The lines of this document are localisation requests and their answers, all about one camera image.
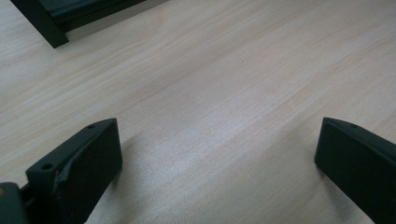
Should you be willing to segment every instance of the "black plastic part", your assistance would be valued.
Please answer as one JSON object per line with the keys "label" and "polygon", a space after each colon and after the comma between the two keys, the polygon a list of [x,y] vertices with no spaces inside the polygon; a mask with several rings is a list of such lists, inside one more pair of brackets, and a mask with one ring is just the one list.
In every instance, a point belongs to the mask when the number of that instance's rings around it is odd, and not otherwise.
{"label": "black plastic part", "polygon": [[0,184],[0,223],[28,224],[20,189],[14,183]]}
{"label": "black plastic part", "polygon": [[121,166],[117,120],[91,124],[31,166],[21,190],[0,185],[0,223],[84,223]]}
{"label": "black plastic part", "polygon": [[396,145],[325,118],[315,163],[375,223],[396,223]]}

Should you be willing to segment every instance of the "wooden table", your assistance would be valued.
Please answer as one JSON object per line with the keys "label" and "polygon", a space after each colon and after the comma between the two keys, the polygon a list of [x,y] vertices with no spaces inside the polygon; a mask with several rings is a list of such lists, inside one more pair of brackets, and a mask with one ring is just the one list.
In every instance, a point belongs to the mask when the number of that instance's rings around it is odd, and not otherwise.
{"label": "wooden table", "polygon": [[396,142],[395,1],[141,8],[53,49],[0,2],[1,181],[117,118],[123,169],[88,223],[372,222],[313,158],[323,117]]}

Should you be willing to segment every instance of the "small hole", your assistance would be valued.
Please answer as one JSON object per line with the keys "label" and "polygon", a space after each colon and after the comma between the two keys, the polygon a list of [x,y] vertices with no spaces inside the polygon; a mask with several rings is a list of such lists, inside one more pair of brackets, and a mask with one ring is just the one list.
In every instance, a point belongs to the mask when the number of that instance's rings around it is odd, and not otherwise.
{"label": "small hole", "polygon": [[41,169],[42,170],[49,170],[50,168],[52,168],[52,164],[51,163],[47,163],[47,164],[44,164],[43,166],[41,166]]}

